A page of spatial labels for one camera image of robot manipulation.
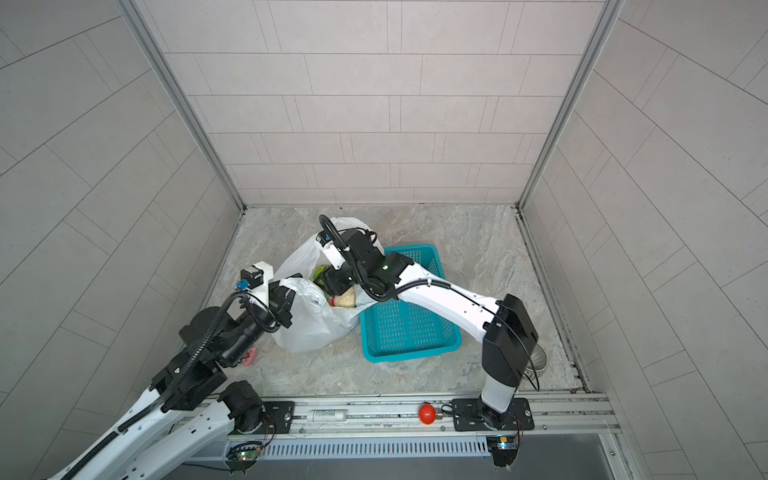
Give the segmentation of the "cream custard apple fruit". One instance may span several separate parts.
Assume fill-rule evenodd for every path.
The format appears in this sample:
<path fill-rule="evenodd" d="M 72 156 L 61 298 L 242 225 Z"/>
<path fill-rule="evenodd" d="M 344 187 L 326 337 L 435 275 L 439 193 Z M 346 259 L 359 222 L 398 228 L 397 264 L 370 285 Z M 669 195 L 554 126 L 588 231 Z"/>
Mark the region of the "cream custard apple fruit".
<path fill-rule="evenodd" d="M 350 288 L 343 294 L 332 297 L 329 303 L 336 308 L 354 309 L 357 304 L 357 297 L 355 291 Z"/>

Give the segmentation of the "white plastic bag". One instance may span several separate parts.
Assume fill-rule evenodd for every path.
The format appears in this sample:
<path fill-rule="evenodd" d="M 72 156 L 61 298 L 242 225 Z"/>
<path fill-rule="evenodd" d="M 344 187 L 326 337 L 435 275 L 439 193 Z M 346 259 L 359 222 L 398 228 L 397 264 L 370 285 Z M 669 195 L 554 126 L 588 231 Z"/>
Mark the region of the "white plastic bag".
<path fill-rule="evenodd" d="M 317 267 L 330 264 L 316 237 L 316 234 L 310 235 L 274 275 L 281 286 L 295 293 L 290 310 L 291 326 L 273 334 L 277 345 L 291 353 L 319 350 L 344 337 L 358 325 L 360 314 L 375 304 L 359 286 L 353 288 L 354 307 L 335 307 L 328 303 L 326 294 L 312 279 Z"/>

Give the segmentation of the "bright green apple fruit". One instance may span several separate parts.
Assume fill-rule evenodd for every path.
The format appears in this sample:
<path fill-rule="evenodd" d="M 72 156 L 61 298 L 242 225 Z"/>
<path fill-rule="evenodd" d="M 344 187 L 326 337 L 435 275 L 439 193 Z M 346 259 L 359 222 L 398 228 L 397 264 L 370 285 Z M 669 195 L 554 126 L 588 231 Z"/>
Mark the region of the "bright green apple fruit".
<path fill-rule="evenodd" d="M 313 283 L 316 284 L 322 290 L 326 290 L 325 271 L 328 270 L 329 268 L 330 268 L 330 265 L 320 265 L 315 268 L 312 274 Z"/>

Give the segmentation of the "pink dragon fruit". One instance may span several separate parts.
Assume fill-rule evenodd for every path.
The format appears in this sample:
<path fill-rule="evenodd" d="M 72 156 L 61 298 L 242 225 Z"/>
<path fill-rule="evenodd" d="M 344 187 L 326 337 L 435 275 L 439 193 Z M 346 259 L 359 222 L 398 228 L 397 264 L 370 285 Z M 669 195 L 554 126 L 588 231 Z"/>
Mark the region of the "pink dragon fruit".
<path fill-rule="evenodd" d="M 259 350 L 257 347 L 250 348 L 240 360 L 243 366 L 251 366 L 258 358 Z"/>

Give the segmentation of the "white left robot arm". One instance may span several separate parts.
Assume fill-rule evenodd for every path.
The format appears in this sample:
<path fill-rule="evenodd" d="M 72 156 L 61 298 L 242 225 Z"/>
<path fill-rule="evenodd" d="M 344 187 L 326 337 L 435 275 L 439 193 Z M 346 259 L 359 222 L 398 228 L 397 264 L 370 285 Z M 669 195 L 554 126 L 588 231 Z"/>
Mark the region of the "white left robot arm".
<path fill-rule="evenodd" d="M 246 472 L 290 414 L 268 406 L 247 381 L 229 383 L 266 333 L 288 328 L 296 293 L 278 281 L 243 279 L 220 306 L 200 311 L 182 328 L 184 349 L 156 374 L 132 407 L 58 479 L 160 479 L 215 440 L 257 434 L 235 446 L 227 465 Z"/>

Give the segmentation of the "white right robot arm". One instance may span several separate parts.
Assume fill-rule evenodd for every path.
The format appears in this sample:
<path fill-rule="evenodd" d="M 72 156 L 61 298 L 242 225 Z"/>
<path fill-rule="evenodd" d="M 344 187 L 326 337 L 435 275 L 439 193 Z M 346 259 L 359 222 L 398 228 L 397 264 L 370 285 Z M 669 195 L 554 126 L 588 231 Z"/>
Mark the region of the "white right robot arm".
<path fill-rule="evenodd" d="M 486 381 L 475 410 L 490 429 L 516 423 L 510 405 L 523 379 L 538 387 L 533 353 L 539 335 L 523 302 L 508 294 L 502 300 L 482 296 L 444 280 L 412 258 L 397 252 L 383 254 L 375 234 L 360 227 L 337 229 L 330 218 L 319 217 L 318 247 L 334 273 L 324 286 L 339 293 L 358 286 L 372 300 L 405 301 L 432 311 L 457 325 L 482 345 L 481 364 Z"/>

